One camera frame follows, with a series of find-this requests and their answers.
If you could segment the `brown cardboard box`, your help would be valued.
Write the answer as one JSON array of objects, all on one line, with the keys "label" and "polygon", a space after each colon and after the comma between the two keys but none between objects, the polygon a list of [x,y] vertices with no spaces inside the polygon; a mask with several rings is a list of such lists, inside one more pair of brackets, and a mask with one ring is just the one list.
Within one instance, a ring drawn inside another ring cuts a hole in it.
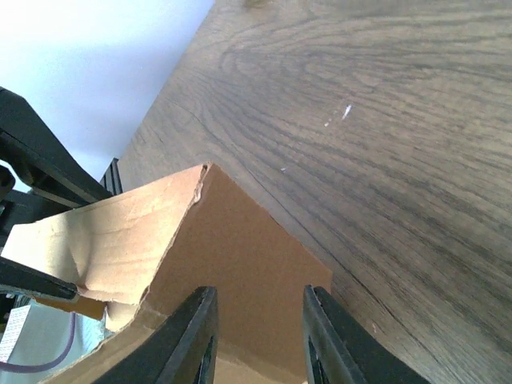
[{"label": "brown cardboard box", "polygon": [[215,164],[31,224],[2,256],[107,305],[112,336],[50,378],[91,383],[200,286],[218,292],[217,383],[302,383],[305,286],[331,271]]}]

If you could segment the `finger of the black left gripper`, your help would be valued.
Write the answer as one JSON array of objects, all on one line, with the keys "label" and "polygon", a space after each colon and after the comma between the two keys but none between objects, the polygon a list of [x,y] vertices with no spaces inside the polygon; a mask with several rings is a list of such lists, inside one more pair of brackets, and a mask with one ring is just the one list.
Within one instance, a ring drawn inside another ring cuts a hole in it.
[{"label": "finger of the black left gripper", "polygon": [[50,300],[78,299],[75,284],[6,258],[1,258],[1,293]]}]

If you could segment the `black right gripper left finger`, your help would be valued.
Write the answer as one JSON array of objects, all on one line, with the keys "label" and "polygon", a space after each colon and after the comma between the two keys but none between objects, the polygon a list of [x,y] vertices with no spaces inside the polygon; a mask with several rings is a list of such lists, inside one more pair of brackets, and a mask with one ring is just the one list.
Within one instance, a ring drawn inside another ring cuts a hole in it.
[{"label": "black right gripper left finger", "polygon": [[212,383],[219,335],[218,292],[200,286],[136,350],[96,383]]}]

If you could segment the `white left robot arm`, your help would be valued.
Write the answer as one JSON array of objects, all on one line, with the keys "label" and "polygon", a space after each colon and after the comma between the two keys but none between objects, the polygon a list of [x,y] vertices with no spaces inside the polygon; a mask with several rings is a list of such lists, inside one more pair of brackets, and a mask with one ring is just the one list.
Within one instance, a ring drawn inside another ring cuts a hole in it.
[{"label": "white left robot arm", "polygon": [[1,244],[13,227],[111,197],[27,100],[1,89]]}]

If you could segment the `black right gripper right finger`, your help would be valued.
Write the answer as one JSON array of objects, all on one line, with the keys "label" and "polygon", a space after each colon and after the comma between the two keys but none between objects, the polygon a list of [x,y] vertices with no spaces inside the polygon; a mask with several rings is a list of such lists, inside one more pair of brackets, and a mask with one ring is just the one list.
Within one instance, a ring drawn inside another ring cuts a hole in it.
[{"label": "black right gripper right finger", "polygon": [[303,291],[308,383],[427,383],[371,336],[326,289]]}]

